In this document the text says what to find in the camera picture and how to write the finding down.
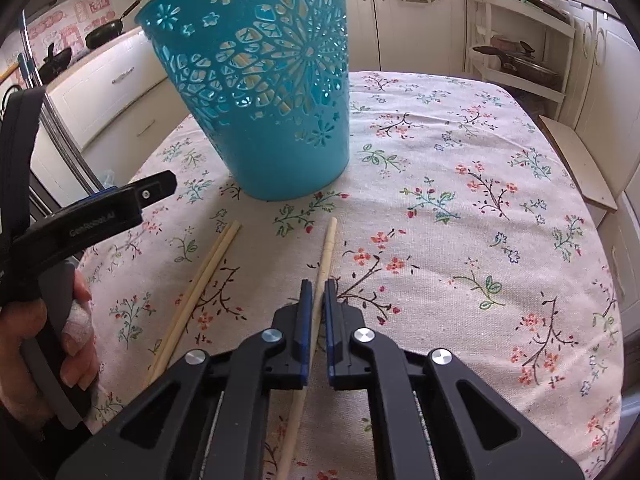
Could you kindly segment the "person's left hand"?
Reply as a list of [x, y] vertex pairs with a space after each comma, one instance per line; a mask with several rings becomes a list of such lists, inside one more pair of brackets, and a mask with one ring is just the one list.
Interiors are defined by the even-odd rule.
[[[80, 271], [74, 276], [74, 300], [61, 333], [65, 360], [60, 378], [67, 387], [87, 390], [99, 374], [100, 362], [91, 318], [92, 296]], [[41, 428], [53, 417], [22, 355], [23, 342], [35, 338], [47, 318], [47, 306], [41, 299], [1, 308], [1, 404], [30, 430]]]

